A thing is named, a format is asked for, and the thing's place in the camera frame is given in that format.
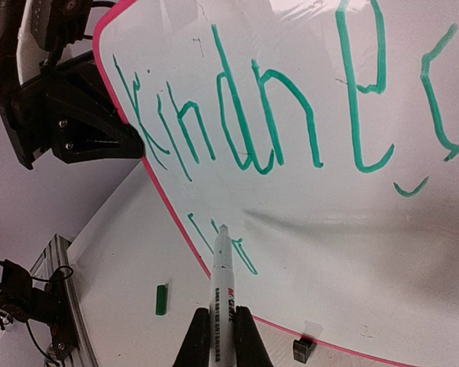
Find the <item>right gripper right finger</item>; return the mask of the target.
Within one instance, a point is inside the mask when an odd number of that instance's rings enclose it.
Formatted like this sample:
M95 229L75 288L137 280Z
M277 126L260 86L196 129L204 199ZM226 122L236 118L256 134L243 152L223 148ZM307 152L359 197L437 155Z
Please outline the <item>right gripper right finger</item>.
M236 307L233 339L237 367L272 367L272 361L248 307Z

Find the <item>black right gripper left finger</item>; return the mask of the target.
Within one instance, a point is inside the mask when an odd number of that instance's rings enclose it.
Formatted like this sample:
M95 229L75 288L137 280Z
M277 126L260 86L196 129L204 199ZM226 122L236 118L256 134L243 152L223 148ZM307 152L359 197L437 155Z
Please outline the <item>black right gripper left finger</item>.
M197 308L181 344L174 367L208 367L210 361L210 312Z

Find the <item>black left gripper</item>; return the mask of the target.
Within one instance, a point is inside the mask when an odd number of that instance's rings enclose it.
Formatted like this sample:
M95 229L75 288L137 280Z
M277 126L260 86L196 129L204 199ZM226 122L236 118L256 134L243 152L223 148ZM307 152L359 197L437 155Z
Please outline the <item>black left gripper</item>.
M0 116L27 169L45 152L67 164L139 159L138 132L125 124L87 52L20 85L16 50L27 1L0 1Z

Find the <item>green whiteboard marker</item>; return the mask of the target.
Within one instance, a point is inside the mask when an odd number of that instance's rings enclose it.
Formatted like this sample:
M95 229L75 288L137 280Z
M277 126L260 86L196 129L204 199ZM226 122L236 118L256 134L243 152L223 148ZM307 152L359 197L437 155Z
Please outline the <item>green whiteboard marker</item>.
M219 228L213 254L210 295L210 366L235 366L233 245L226 225Z

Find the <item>green marker cap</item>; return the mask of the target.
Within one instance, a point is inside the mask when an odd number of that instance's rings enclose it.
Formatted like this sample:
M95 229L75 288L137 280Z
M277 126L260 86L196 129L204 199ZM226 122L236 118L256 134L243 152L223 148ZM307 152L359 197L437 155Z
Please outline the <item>green marker cap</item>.
M166 284L159 284L156 287L155 299L155 314L157 316L164 316L168 308L168 286Z

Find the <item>pink-framed whiteboard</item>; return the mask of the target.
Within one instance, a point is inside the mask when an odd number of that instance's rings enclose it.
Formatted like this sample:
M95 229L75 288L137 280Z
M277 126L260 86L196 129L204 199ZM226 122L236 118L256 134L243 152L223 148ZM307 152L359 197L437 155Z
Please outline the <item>pink-framed whiteboard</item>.
M392 362L459 366L459 1L121 1L108 90L203 270Z

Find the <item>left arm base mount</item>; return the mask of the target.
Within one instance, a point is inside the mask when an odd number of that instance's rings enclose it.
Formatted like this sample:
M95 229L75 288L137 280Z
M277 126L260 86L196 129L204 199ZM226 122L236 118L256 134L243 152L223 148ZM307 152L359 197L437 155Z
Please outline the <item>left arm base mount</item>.
M55 279L49 278L45 283L37 281L26 269L8 259L0 261L0 266L0 310L27 328L31 327L30 320L55 327L61 315L60 295L51 287Z

